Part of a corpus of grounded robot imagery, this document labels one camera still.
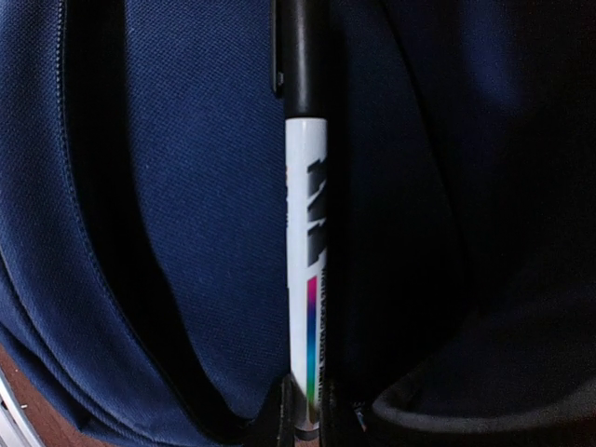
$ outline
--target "pen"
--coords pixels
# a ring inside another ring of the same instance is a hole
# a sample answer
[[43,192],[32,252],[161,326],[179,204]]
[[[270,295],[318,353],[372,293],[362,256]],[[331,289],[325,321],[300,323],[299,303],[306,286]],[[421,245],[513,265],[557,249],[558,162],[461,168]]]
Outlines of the pen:
[[328,0],[274,0],[272,82],[284,99],[295,433],[318,436],[325,358]]

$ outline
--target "pen clip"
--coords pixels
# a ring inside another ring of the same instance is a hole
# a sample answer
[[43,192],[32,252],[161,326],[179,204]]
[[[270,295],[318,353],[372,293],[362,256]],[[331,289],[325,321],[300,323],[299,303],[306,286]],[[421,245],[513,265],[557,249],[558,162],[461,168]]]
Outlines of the pen clip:
[[271,89],[276,98],[283,95],[283,67],[281,64],[281,10],[280,0],[271,0]]

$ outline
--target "brown floor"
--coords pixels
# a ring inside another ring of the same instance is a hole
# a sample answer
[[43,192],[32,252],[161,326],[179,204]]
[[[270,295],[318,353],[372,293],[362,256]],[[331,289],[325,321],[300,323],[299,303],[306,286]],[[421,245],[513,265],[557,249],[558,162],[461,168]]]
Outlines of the brown floor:
[[[0,346],[0,368],[12,386],[17,400],[27,405],[25,414],[47,447],[110,447],[105,442],[92,440],[80,434],[58,414],[31,385],[17,368],[3,347]],[[300,443],[300,447],[318,447],[318,441]]]

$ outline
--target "blue backpack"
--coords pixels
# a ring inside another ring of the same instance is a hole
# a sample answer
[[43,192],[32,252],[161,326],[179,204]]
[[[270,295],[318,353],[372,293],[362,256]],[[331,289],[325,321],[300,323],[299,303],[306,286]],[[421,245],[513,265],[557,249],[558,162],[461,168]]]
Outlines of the blue backpack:
[[[0,2],[0,343],[92,437],[294,443],[269,13]],[[595,18],[332,0],[324,447],[592,445]]]

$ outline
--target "rainbow stripe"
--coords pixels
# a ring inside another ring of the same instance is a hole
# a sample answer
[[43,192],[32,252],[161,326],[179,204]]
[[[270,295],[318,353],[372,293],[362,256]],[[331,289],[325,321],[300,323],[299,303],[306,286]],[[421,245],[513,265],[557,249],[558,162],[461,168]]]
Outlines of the rainbow stripe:
[[[308,280],[308,314],[306,337],[306,398],[308,408],[316,409],[315,390],[317,389],[317,277]],[[316,412],[310,412],[311,422],[316,422]]]

